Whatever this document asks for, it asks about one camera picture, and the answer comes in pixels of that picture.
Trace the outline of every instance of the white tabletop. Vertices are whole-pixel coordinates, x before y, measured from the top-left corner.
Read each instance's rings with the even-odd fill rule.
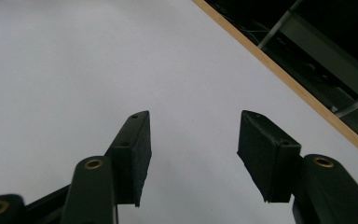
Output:
[[[236,154],[243,109],[358,182],[358,149],[191,1],[0,0],[0,194],[69,184],[149,110],[141,207],[121,205],[120,223],[294,223]]]

